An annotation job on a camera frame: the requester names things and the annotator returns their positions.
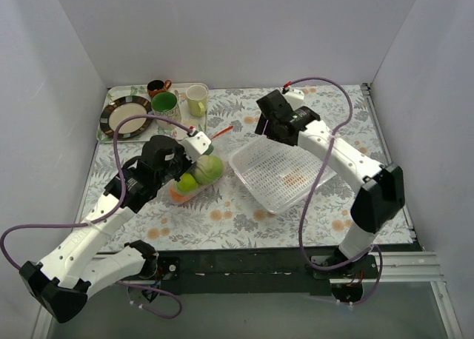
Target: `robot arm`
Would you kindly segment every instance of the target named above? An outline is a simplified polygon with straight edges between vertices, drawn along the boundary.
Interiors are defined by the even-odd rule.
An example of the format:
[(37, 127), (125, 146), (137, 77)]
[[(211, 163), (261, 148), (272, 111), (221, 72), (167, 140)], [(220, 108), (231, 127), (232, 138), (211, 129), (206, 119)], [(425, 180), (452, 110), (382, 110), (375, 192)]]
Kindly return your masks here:
[(262, 114), (256, 133), (301, 147), (321, 160), (327, 153), (330, 139), (335, 138), (328, 166), (356, 194), (350, 210), (354, 222), (338, 247), (343, 256), (339, 254), (337, 258), (341, 261), (353, 258), (373, 243), (385, 222), (404, 206), (403, 172), (399, 166), (384, 166), (343, 139), (333, 137), (317, 113), (307, 107), (292, 108), (301, 104), (301, 94), (295, 90), (284, 90), (284, 93), (275, 90), (257, 101)]
[(132, 219), (140, 209), (171, 179), (180, 177), (212, 150), (210, 139), (194, 131), (180, 143), (164, 136), (153, 136), (144, 144), (136, 167), (126, 163), (124, 172), (126, 193), (121, 207), (106, 220), (92, 223), (110, 212), (119, 202), (121, 182), (116, 175), (105, 187), (91, 212), (82, 220), (89, 226), (75, 228), (64, 241), (37, 264), (27, 261), (19, 270), (30, 293), (59, 322), (73, 318), (87, 299), (101, 289), (139, 274), (150, 278), (156, 273), (155, 249), (143, 241), (125, 244), (117, 254), (92, 262), (97, 252), (113, 234)]

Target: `floral pattern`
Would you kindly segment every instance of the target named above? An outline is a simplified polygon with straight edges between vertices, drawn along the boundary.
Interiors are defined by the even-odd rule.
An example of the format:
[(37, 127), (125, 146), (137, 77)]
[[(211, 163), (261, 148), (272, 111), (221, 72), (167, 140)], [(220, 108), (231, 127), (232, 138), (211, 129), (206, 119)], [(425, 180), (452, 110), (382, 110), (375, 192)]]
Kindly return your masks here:
[[(360, 152), (387, 162), (377, 138), (359, 86), (347, 86), (354, 104), (354, 119), (341, 130), (341, 136)], [(232, 125), (228, 147), (232, 151), (252, 138), (260, 110), (256, 100), (273, 89), (211, 90), (208, 103), (207, 134), (214, 135)], [(344, 96), (332, 87), (302, 88), (305, 104), (315, 110), (330, 128), (348, 114)], [(143, 143), (120, 143), (124, 160), (141, 153)], [(111, 144), (99, 144), (93, 174), (87, 188), (83, 215), (87, 214), (116, 174)], [(163, 188), (155, 200), (126, 223), (102, 251), (117, 252), (125, 243), (142, 239), (157, 250), (222, 249), (298, 246), (298, 222), (303, 201), (280, 215), (266, 212), (228, 167), (222, 178), (181, 206), (167, 202)], [(354, 194), (335, 176), (313, 196), (304, 222), (304, 243), (308, 246), (339, 244), (351, 225), (350, 207)], [(403, 212), (389, 221), (377, 243), (410, 243), (410, 232)]]

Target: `clear plastic container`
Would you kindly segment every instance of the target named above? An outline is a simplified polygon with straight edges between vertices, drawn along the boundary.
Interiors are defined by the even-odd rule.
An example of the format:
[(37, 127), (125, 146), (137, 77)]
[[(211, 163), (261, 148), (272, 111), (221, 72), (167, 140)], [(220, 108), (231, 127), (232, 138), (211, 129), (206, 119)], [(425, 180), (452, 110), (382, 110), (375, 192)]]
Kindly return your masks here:
[[(302, 148), (260, 136), (233, 152), (229, 164), (253, 197), (279, 214), (308, 195), (322, 162)], [(335, 174), (327, 167), (318, 187)]]
[(172, 180), (166, 185), (166, 190), (165, 190), (165, 195), (167, 196), (167, 200), (171, 204), (183, 204), (184, 202), (189, 201), (191, 198), (197, 196), (199, 193), (203, 192), (206, 188), (208, 188), (210, 185), (213, 185), (217, 180), (219, 180), (223, 174), (225, 174), (226, 169), (228, 168), (227, 163), (228, 163), (228, 155), (229, 155), (229, 138), (227, 133), (223, 133), (221, 135), (217, 135), (212, 138), (212, 146), (213, 146), (213, 151), (209, 155), (203, 155), (201, 158), (207, 158), (208, 156), (215, 156), (219, 158), (222, 162), (222, 172), (220, 172), (219, 177), (213, 180), (211, 183), (199, 183), (201, 181), (200, 178), (196, 177), (196, 166), (191, 167), (187, 174), (190, 174), (192, 179), (190, 179), (190, 176), (184, 175), (183, 177), (190, 179), (190, 183), (188, 185), (192, 185), (193, 182), (195, 181), (198, 184), (197, 189), (193, 189), (191, 191), (187, 191), (187, 189), (184, 190), (183, 192), (183, 184), (178, 184), (177, 181)]

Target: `green apple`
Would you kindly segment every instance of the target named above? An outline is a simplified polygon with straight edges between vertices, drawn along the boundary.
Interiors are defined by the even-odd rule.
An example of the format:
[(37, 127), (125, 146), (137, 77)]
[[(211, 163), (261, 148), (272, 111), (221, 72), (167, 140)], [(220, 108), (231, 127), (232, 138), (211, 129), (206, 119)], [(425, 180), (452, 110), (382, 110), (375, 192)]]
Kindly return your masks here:
[(176, 189), (182, 195), (186, 195), (191, 191), (194, 191), (198, 187), (199, 185), (196, 182), (195, 178), (187, 172), (181, 176), (181, 179), (178, 182), (176, 182)]
[(224, 164), (221, 159), (214, 155), (203, 155), (196, 162), (193, 176), (201, 185), (211, 185), (223, 172)]

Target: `yellow mug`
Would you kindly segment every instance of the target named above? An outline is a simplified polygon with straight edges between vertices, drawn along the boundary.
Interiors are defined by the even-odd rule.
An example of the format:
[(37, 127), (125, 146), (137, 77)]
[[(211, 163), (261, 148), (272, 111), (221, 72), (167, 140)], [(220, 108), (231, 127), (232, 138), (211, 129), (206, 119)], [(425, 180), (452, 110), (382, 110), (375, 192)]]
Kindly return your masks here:
[(207, 111), (207, 88), (193, 85), (186, 90), (187, 106), (192, 115), (202, 117)]

